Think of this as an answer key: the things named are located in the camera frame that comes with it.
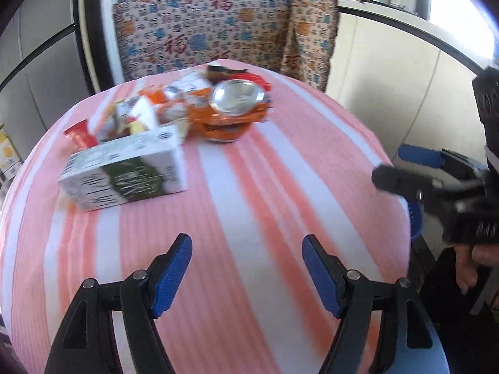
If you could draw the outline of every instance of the white and green carton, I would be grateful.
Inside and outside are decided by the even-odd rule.
[[[75,153],[59,183],[87,211],[184,191],[177,128],[160,127]]]

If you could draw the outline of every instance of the window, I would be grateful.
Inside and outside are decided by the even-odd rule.
[[[430,22],[452,34],[474,53],[492,59],[492,31],[471,0],[431,0]]]

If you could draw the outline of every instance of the black pants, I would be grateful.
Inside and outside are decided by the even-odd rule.
[[[452,374],[499,373],[499,328],[492,311],[468,312],[456,284],[456,253],[445,249],[425,278],[421,300],[440,336]]]

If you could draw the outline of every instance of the red wrapper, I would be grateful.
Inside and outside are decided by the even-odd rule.
[[[99,142],[97,141],[97,139],[88,133],[88,126],[87,126],[86,119],[84,119],[81,122],[76,123],[75,125],[73,125],[72,127],[68,128],[68,129],[66,129],[64,131],[64,135],[66,135],[66,137],[71,139],[73,144],[80,151],[84,151],[85,149],[88,149],[89,147],[99,145]]]
[[[258,84],[260,87],[262,87],[265,91],[270,91],[272,90],[272,85],[270,83],[267,83],[263,77],[259,76],[258,74],[254,73],[239,73],[239,74],[234,74],[233,76],[230,77],[231,79],[239,79],[239,80],[249,80],[255,84]]]

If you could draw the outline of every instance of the striped tablecloth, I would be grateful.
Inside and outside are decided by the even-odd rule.
[[[172,308],[157,321],[179,374],[318,372],[337,321],[301,259],[307,233],[370,279],[406,274],[406,203],[371,183],[373,167],[389,162],[375,135],[320,91],[247,67],[273,85],[270,121],[235,143],[189,137],[185,192],[80,212],[57,183],[69,156],[66,128],[87,118],[93,132],[110,103],[178,72],[85,99],[36,145],[0,222],[1,311],[30,374],[43,373],[82,280],[122,280],[166,252],[180,232],[192,237],[193,258]],[[373,319],[364,371],[376,347]],[[120,313],[114,321],[123,371],[132,373]]]

